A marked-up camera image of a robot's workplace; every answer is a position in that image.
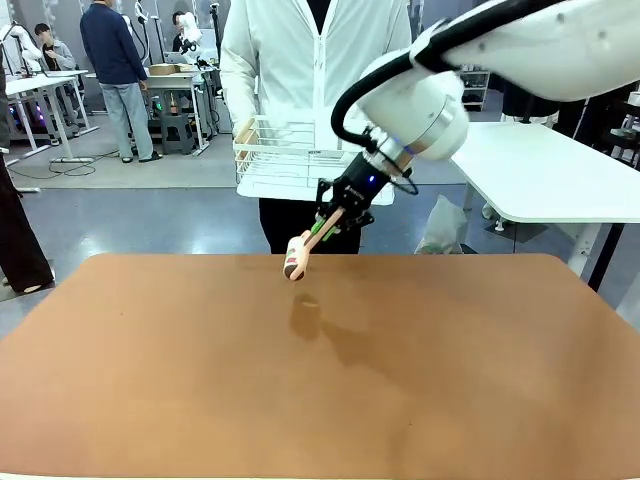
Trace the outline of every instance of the man in blue jacket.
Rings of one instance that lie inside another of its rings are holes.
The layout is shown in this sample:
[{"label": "man in blue jacket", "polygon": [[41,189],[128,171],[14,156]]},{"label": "man in blue jacket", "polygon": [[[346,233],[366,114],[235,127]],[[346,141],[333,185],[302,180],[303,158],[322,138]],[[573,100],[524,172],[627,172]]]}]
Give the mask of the man in blue jacket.
[{"label": "man in blue jacket", "polygon": [[94,0],[82,16],[80,33],[84,49],[98,76],[104,103],[118,137],[120,157],[133,161],[129,123],[136,140],[140,162],[158,160],[149,134],[149,118],[142,98],[147,74],[122,15],[111,10],[113,0]]}]

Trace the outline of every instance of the white wire basket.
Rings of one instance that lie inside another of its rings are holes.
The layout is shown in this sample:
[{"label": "white wire basket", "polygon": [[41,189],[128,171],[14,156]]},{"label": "white wire basket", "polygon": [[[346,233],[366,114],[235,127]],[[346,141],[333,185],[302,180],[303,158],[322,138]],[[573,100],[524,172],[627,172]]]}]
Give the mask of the white wire basket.
[{"label": "white wire basket", "polygon": [[[363,130],[359,123],[350,128]],[[257,116],[250,128],[240,132],[233,149],[239,195],[306,201],[315,201],[319,179],[338,178],[360,151],[339,141],[326,122],[283,122],[266,116]],[[323,200],[329,201],[332,194],[329,190]],[[393,201],[393,186],[387,185],[373,204]]]}]

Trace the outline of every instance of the navy blue jacket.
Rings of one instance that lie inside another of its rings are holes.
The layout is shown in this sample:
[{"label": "navy blue jacket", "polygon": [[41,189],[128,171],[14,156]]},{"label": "navy blue jacket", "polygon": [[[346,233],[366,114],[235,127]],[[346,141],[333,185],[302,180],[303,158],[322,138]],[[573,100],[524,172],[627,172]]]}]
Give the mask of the navy blue jacket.
[{"label": "navy blue jacket", "polygon": [[118,12],[94,3],[82,16],[80,33],[100,83],[124,85],[147,79],[127,22]]}]

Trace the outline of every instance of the brown tabletop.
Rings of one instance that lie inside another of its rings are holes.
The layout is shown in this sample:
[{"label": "brown tabletop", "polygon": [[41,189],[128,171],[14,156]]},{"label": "brown tabletop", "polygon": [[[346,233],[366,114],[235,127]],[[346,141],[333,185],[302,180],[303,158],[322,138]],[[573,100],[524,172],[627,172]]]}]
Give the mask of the brown tabletop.
[{"label": "brown tabletop", "polygon": [[100,256],[0,341],[0,472],[640,475],[640,339],[544,256]]}]

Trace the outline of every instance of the plastic bag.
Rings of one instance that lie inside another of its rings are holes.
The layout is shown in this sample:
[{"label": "plastic bag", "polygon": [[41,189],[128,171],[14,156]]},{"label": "plastic bag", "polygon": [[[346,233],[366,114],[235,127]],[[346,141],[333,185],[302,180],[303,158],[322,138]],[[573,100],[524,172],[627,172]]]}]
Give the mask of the plastic bag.
[{"label": "plastic bag", "polygon": [[427,221],[427,233],[418,245],[418,255],[461,254],[459,234],[467,224],[464,210],[444,195],[438,195],[436,206]]}]

